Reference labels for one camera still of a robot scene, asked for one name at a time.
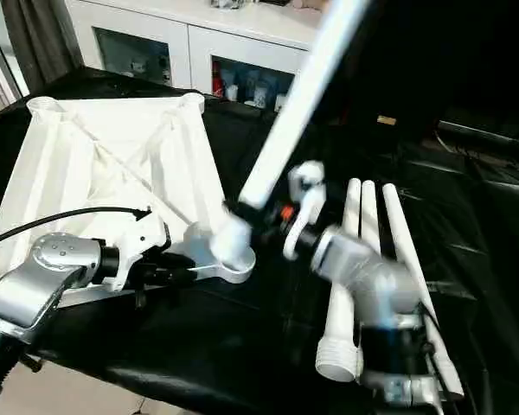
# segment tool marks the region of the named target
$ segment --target silver robot arm segment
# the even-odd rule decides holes
[[[354,296],[362,325],[398,329],[419,325],[419,289],[407,268],[382,258],[340,227],[328,227],[311,261],[312,270]]]
[[[0,392],[63,291],[115,276],[116,258],[116,248],[97,240],[50,233],[33,244],[25,262],[0,278]]]

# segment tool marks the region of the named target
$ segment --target cabinet glass door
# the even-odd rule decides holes
[[[106,71],[172,86],[169,45],[108,29],[94,32]]]
[[[212,92],[231,101],[278,111],[293,80],[292,73],[212,56]]]
[[[86,66],[191,87],[186,24],[80,0],[66,4]]]

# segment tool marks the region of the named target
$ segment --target black leather surface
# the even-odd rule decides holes
[[[58,99],[172,93],[87,69],[43,92]],[[272,121],[243,105],[207,103],[204,123],[227,195],[238,194]],[[0,201],[28,124],[22,103],[0,114]],[[350,130],[311,128],[294,161],[323,160],[334,198],[353,176],[396,184],[477,413],[519,415],[519,173],[409,144],[368,144]],[[339,208],[338,201],[327,207],[334,220]],[[388,236],[383,242],[391,249]],[[156,290],[139,312],[131,297],[61,310],[36,351],[203,413],[371,413],[369,391],[315,372],[328,283],[304,264],[287,264],[276,246],[255,248],[258,264],[245,284],[216,278]],[[460,410],[472,413],[467,399]]]

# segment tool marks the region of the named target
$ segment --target bottle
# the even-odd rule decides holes
[[[256,89],[253,92],[253,102],[258,108],[267,107],[267,94],[269,93],[269,86],[260,81],[256,84]]]
[[[246,73],[246,85],[245,85],[245,98],[253,99],[253,95],[256,91],[256,84],[258,80],[260,80],[260,71],[259,69],[251,68],[247,70]]]
[[[157,59],[157,64],[162,74],[162,84],[171,86],[170,57],[168,55],[160,55]]]
[[[225,96],[229,101],[236,101],[239,95],[238,85],[231,85],[225,90]]]
[[[213,74],[213,79],[212,79],[212,92],[214,94],[214,96],[216,97],[219,97],[219,98],[223,98],[223,80],[221,79],[221,76],[219,75],[219,62],[217,61],[214,61],[213,65],[212,65],[212,74]]]

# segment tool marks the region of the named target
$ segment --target white pvc pipe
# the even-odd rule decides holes
[[[257,209],[265,206],[370,3],[332,0],[311,53],[296,75],[285,106],[240,192],[241,201]]]
[[[343,216],[343,229],[356,236],[360,220],[362,182],[352,179]],[[317,345],[315,369],[327,379],[351,382],[358,375],[358,350],[354,344],[354,301],[340,284],[330,289],[325,332]]]
[[[392,231],[396,257],[399,261],[406,264],[407,268],[412,273],[412,276],[416,279],[420,287],[421,301],[436,319],[433,301],[431,300],[429,290],[426,287],[425,277],[423,276],[421,264],[417,257],[415,246],[413,245],[412,236],[407,227],[406,216],[402,210],[396,187],[393,184],[387,184],[382,188],[382,193],[387,205],[388,221]],[[448,352],[446,351],[444,342],[442,341],[438,330],[434,327],[433,322],[431,322],[429,318],[426,319],[426,331],[429,340],[436,348],[434,357],[436,364],[442,373],[444,382],[453,395],[456,395],[458,398],[463,397],[464,390],[461,386],[458,372],[448,356]]]
[[[375,184],[370,180],[362,184],[362,240],[367,242],[375,252],[381,255],[381,239],[379,238],[379,219],[377,217],[377,200]]]

